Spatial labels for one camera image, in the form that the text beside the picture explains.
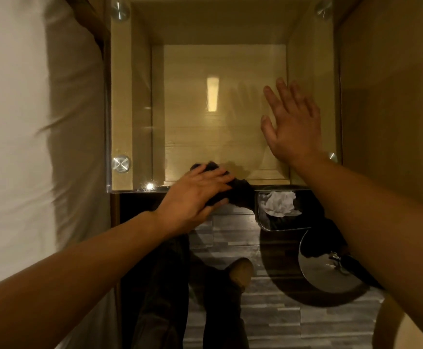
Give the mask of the person's left hand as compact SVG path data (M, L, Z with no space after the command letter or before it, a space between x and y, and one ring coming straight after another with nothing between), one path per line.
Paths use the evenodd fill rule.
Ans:
M185 234L202 224L205 203L219 192L230 189L234 177L225 168L206 170L206 165L189 170L170 188L153 212L157 228L165 238Z

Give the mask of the person's tan shoe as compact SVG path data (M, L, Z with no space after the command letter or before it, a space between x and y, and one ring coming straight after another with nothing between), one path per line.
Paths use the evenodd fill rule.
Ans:
M248 258L239 258L228 266L230 280L240 291L245 292L254 275L253 263Z

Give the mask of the brown wooden cabinet panel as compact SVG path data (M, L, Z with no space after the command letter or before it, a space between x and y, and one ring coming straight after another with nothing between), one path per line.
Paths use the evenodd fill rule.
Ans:
M337 35L343 164L423 203L423 0L362 0Z

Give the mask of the round chrome bin lid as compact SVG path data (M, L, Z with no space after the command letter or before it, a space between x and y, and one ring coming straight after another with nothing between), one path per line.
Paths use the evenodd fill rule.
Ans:
M319 240L313 228L308 229L299 243L298 265L305 280L316 289L330 294L342 294L364 287L364 282L341 265L336 252L326 251L327 242Z

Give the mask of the black tissue box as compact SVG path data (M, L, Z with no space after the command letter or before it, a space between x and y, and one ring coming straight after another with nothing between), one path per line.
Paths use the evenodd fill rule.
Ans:
M302 214L297 217L272 217L267 215L260 207L259 200L261 195L271 191L285 192L293 191L296 193L294 205ZM306 186L298 185L273 185L259 189L255 193L255 220L260 228L266 232L286 232L293 230L309 229L323 219L325 210L319 200L315 197L311 189Z

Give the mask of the person's right forearm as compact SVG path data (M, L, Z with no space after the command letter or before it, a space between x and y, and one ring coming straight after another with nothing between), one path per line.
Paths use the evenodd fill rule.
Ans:
M291 163L352 253L423 332L423 205L330 161Z

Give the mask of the white bed sheet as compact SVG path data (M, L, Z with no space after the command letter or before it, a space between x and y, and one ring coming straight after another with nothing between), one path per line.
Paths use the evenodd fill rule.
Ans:
M95 5L0 0L0 281L110 228Z

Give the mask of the dark cleaning cloth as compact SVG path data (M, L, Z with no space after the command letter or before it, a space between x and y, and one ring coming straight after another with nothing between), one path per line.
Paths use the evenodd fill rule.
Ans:
M234 178L227 185L230 186L229 190L217 193L205 203L205 206L213 206L223 199L228 199L231 205L255 212L255 188L248 181Z

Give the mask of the person's right hand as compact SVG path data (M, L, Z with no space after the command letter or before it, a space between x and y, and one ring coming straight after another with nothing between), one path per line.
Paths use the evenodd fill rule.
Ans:
M275 124L272 124L277 131L277 147L271 152L280 162L300 171L311 160L323 157L321 120L309 115L305 99L311 97L305 95L296 82L288 85L297 88L298 107L278 106L279 94L269 86L263 88L275 119Z

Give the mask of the white tissue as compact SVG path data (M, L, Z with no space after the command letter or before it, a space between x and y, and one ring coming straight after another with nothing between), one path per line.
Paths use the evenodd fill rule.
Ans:
M261 195L258 202L259 207L272 217L297 217L302 214L297 210L294 201L296 193L293 191L277 192L271 191L268 194Z

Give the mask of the person's left forearm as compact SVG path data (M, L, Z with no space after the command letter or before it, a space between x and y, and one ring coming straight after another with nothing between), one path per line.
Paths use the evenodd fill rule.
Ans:
M163 238L143 212L0 281L0 349L56 349Z

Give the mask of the person's dark trousers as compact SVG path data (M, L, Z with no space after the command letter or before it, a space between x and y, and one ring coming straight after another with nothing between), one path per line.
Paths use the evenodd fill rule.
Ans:
M158 258L140 308L131 349L184 349L189 312L189 236L176 236L163 242L156 251ZM206 268L203 349L249 349L241 318L243 293L230 280L227 268Z

